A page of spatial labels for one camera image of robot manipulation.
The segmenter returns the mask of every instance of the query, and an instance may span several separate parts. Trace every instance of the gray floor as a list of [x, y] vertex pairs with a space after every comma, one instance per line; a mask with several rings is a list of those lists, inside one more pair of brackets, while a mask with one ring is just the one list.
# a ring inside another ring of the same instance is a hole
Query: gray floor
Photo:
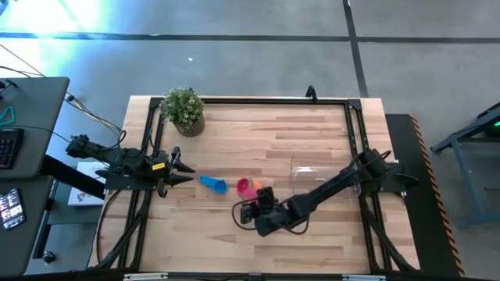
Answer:
[[[351, 5], [359, 36], [500, 36], [495, 0], [351, 0]], [[11, 1], [0, 16], [0, 32], [22, 31], [348, 35], [341, 0]], [[46, 75], [68, 76], [72, 94], [118, 125], [130, 95], [161, 94], [179, 85], [203, 94], [302, 96], [313, 84], [323, 97], [359, 96], [350, 44], [344, 42], [0, 39], [0, 44]], [[416, 114], [427, 145], [500, 98], [500, 44], [365, 43], [359, 49], [370, 97], [382, 98], [388, 113]], [[29, 70], [1, 49], [0, 61]], [[86, 133], [103, 144], [115, 141], [105, 127], [66, 105], [55, 131]], [[53, 137], [49, 154], [74, 165], [62, 148], [64, 142]], [[455, 157], [445, 151], [431, 160], [466, 274], [500, 279], [500, 224], [456, 229], [470, 210]], [[46, 268], [31, 263], [29, 273], [85, 266], [93, 229], [64, 227], [54, 229], [49, 245], [61, 261]], [[57, 243], [63, 231], [74, 233], [74, 240]], [[79, 259], [64, 261], [68, 253]]]

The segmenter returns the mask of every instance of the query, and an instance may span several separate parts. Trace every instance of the potted plant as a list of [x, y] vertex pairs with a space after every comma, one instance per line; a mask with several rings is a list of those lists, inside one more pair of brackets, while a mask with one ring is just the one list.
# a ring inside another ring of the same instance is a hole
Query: potted plant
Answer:
[[196, 137], [205, 129], [203, 101], [191, 88], [175, 87], [162, 101], [164, 122], [172, 122], [185, 137]]

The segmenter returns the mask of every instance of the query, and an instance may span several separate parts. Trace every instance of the clear plastic container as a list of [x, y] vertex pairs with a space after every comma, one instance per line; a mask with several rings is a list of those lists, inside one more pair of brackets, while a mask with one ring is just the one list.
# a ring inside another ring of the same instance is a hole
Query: clear plastic container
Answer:
[[[334, 167], [294, 167], [290, 172], [292, 190], [294, 194], [308, 193], [338, 175], [338, 172], [338, 168]], [[345, 188], [330, 199], [354, 198], [360, 194], [361, 187], [356, 184], [355, 186]]]

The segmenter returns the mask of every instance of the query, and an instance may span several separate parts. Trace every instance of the smartphone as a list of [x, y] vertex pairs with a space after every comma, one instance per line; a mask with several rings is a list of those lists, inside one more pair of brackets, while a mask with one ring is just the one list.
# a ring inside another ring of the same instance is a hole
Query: smartphone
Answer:
[[12, 229], [26, 220], [17, 188], [11, 189], [7, 194], [0, 194], [0, 212], [4, 230]]

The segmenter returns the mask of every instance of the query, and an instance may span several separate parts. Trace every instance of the wooden tabletop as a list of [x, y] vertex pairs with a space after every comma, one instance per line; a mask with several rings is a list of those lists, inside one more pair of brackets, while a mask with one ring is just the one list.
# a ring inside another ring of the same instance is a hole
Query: wooden tabletop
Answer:
[[[130, 97], [123, 124], [127, 137], [122, 147], [141, 146], [149, 100], [149, 96]], [[362, 99], [362, 111], [370, 147], [391, 150], [381, 100]], [[311, 214], [309, 229], [301, 236], [278, 230], [260, 237], [256, 231], [237, 228], [230, 216], [232, 205], [241, 200], [235, 187], [243, 176], [272, 186], [283, 200], [293, 194], [291, 165], [330, 167], [332, 171], [344, 168], [351, 160], [351, 152], [341, 106], [205, 105], [204, 116], [206, 127], [198, 137], [182, 137], [171, 123], [164, 127], [161, 149], [179, 146], [181, 160], [196, 169], [196, 174], [195, 180], [169, 190], [166, 198], [154, 194], [141, 271], [370, 271], [357, 198], [332, 197], [325, 201]], [[154, 129], [158, 118], [156, 111]], [[358, 137], [357, 124], [355, 131]], [[197, 178], [203, 174], [225, 179], [230, 187], [228, 193], [217, 195], [202, 186]], [[101, 256], [123, 232], [130, 194], [122, 192], [108, 210], [102, 225]], [[380, 202], [388, 236], [408, 262], [418, 268], [402, 199], [395, 194], [380, 194]], [[376, 238], [374, 244], [382, 266]], [[133, 249], [129, 249], [128, 261]], [[89, 265], [95, 261], [94, 251]]]

